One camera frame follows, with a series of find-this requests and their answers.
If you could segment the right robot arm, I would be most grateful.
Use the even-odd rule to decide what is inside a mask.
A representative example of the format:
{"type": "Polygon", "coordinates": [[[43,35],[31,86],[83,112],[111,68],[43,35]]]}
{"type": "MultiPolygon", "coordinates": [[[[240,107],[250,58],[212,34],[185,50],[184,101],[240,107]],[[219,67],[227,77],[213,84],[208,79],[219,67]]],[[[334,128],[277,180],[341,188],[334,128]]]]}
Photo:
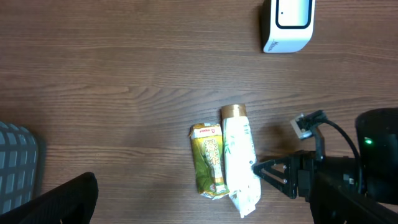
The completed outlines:
{"type": "Polygon", "coordinates": [[[314,138],[315,150],[253,165],[253,172],[291,199],[310,204],[314,223],[397,223],[397,108],[379,108],[355,120],[358,144],[324,111],[291,120],[299,139],[314,138]],[[353,157],[330,157],[319,127],[329,124],[353,157]]]}

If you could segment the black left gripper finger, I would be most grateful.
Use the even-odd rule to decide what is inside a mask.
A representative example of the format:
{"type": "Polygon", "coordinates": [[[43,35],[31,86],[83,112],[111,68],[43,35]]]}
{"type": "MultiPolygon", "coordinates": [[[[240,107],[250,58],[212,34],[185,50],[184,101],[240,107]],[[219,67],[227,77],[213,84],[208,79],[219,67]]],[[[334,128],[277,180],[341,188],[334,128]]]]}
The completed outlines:
{"type": "Polygon", "coordinates": [[[98,192],[94,173],[85,172],[1,215],[1,224],[89,223],[98,192]]]}

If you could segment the green drink carton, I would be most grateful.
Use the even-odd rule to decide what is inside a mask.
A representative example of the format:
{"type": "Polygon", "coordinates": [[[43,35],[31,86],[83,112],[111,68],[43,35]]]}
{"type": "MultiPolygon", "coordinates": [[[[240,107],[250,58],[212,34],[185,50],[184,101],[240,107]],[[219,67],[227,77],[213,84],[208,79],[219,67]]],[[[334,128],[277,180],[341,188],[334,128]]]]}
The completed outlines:
{"type": "Polygon", "coordinates": [[[216,123],[194,124],[190,142],[198,193],[212,200],[229,194],[223,175],[223,134],[216,123]]]}

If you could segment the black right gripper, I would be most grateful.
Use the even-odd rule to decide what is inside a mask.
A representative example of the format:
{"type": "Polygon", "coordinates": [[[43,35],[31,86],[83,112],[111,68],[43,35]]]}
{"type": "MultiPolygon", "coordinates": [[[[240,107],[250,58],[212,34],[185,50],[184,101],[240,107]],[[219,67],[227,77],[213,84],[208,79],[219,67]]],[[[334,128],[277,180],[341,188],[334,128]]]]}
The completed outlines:
{"type": "Polygon", "coordinates": [[[309,201],[318,166],[315,151],[298,151],[287,157],[254,164],[252,171],[288,198],[303,197],[309,201]]]}

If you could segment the white tube gold cap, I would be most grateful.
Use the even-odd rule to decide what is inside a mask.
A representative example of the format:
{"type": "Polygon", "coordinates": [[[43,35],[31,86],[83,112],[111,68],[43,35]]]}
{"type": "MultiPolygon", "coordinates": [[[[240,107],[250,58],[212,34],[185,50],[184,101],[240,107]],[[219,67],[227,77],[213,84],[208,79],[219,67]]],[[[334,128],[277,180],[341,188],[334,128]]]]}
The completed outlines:
{"type": "Polygon", "coordinates": [[[261,199],[261,181],[253,172],[257,162],[249,119],[244,104],[221,108],[224,169],[229,198],[240,217],[255,211],[261,199]]]}

